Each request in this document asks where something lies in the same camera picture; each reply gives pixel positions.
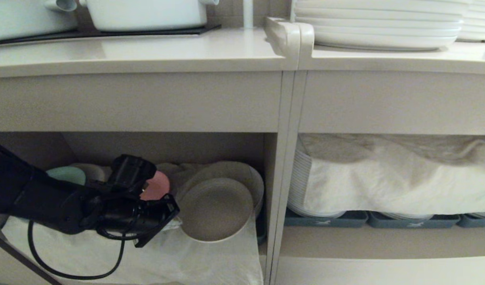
white countertop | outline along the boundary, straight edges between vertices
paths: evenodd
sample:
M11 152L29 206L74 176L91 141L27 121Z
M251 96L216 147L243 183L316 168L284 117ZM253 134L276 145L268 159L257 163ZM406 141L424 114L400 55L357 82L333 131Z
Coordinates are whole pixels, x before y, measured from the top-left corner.
M373 51L314 45L309 24L301 27L299 70L392 70L485 74L485 42L455 42L434 51Z
M297 63L295 67L290 64L280 41L279 36L268 36L263 28L231 28L212 30L199 36L120 36L1 45L0 78L123 72L296 70Z

black mat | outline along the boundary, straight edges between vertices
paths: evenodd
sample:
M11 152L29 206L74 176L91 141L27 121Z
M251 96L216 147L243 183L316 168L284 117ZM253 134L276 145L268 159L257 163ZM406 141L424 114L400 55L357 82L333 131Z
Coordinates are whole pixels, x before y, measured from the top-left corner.
M220 28L221 25L205 26L192 29L160 30L160 31L138 31L138 32L102 32L94 31L67 31L56 34L45 34L42 36L28 36L26 38L13 38L10 40L0 40L0 45L38 42L40 40L63 40L65 38L100 38L110 36L180 36L180 35L199 35L213 29Z

white pipe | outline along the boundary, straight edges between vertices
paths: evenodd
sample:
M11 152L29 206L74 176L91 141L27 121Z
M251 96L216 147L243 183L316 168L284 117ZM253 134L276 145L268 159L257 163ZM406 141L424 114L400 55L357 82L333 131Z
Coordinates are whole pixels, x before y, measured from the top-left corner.
M253 0L243 0L244 29L253 28Z
M199 0L203 5L218 5L219 0Z
M44 6L52 11L74 11L77 3L74 0L46 0Z

robotic arm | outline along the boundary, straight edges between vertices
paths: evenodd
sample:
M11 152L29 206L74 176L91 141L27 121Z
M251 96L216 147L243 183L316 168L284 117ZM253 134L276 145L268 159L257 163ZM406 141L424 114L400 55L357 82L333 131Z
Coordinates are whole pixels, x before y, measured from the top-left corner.
M146 180L156 172L149 161L121 155L111 168L106 183L82 186L53 179L0 145L0 213L30 220L32 252L33 222L65 234L96 230L106 238L136 240L135 247L143 247L179 213L179 207L169 194L156 201L140 200ZM34 257L40 263L38 255Z

white towel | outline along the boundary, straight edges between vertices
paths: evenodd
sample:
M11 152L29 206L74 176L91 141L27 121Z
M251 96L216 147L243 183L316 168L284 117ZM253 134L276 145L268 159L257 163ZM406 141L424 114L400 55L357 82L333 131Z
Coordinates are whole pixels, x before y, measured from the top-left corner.
M312 166L304 209L485 212L485 137L300 135Z

